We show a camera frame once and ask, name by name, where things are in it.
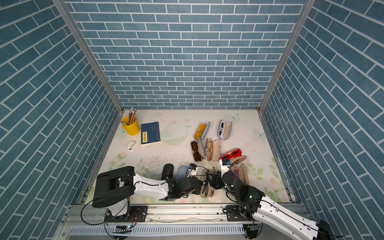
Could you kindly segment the beige case purple glasses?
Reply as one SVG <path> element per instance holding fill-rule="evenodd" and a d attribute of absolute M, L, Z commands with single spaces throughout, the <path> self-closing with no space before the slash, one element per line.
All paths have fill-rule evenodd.
<path fill-rule="evenodd" d="M 247 173 L 247 167 L 245 164 L 241 163 L 240 165 L 235 165 L 241 168 L 241 177 L 239 178 L 244 184 L 249 184 L 249 177 Z"/>

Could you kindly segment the light blue denim case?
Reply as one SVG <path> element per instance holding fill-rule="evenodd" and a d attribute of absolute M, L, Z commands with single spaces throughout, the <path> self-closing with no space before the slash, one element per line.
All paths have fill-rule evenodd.
<path fill-rule="evenodd" d="M 180 166 L 178 168 L 178 171 L 177 171 L 175 179 L 177 181 L 184 179 L 187 176 L 187 174 L 188 174 L 188 169 L 189 169 L 188 166 Z"/>

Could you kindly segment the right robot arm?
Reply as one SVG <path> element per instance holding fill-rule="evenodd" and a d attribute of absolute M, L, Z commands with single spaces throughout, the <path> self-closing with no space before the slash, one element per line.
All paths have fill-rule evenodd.
<path fill-rule="evenodd" d="M 276 203 L 265 193 L 241 181 L 232 171 L 215 174 L 210 183 L 215 189 L 224 189 L 236 202 L 225 208 L 225 213 L 234 221 L 253 221 L 267 224 L 292 240 L 336 240 L 342 236 L 334 235 L 331 226 L 306 219 Z"/>

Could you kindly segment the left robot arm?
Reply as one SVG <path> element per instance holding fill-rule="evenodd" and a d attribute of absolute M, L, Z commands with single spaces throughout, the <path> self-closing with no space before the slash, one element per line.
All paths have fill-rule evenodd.
<path fill-rule="evenodd" d="M 97 176 L 92 207 L 107 208 L 113 216 L 129 213 L 133 195 L 152 197 L 159 201 L 175 201 L 190 194 L 200 194 L 203 182 L 196 176 L 173 178 L 174 166 L 166 164 L 162 179 L 153 180 L 135 173 L 127 166 Z"/>

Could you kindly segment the black glasses case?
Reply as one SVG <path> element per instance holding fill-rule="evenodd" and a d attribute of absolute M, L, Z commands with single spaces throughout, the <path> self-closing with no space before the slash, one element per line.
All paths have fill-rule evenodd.
<path fill-rule="evenodd" d="M 172 179 L 174 175 L 174 165 L 173 164 L 165 164 L 163 167 L 161 180 Z"/>

